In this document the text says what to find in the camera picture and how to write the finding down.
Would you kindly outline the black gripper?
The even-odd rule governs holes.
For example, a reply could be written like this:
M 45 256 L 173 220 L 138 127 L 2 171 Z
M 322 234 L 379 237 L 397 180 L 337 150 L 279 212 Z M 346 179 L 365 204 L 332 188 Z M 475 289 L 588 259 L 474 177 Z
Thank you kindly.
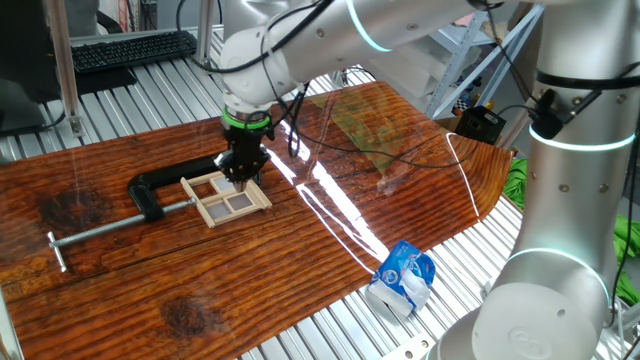
M 260 186 L 260 170 L 270 159 L 270 155 L 262 146 L 262 139 L 267 137 L 269 140 L 273 140 L 275 138 L 274 131 L 272 129 L 247 130 L 230 127 L 223 129 L 222 134 L 228 144 L 228 149 L 214 158 L 214 164 L 227 176 L 236 191 L 243 190 L 241 176 L 252 176 L 244 181 L 245 185 L 249 181 L 253 181 Z

